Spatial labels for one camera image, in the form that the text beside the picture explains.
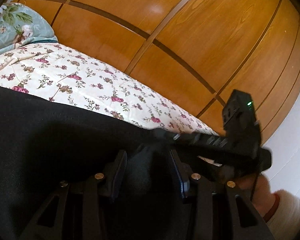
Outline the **right hand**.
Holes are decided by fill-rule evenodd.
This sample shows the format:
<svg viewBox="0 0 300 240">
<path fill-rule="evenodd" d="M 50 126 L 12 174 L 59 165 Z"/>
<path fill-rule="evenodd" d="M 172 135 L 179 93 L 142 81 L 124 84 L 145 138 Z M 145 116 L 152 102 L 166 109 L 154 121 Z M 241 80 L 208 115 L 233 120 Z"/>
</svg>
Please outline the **right hand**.
<svg viewBox="0 0 300 240">
<path fill-rule="evenodd" d="M 238 178 L 235 183 L 241 190 L 251 193 L 251 202 L 261 217 L 264 217 L 276 203 L 276 195 L 271 192 L 269 181 L 262 174 Z"/>
</svg>

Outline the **white sleeve right forearm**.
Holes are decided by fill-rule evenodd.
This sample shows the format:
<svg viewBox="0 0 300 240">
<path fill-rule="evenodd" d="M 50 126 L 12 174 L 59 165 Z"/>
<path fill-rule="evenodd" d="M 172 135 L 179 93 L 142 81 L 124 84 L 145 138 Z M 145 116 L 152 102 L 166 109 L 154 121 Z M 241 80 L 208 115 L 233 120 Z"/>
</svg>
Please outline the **white sleeve right forearm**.
<svg viewBox="0 0 300 240">
<path fill-rule="evenodd" d="M 275 239 L 300 239 L 300 198 L 286 190 L 275 192 L 274 207 L 264 216 Z"/>
</svg>

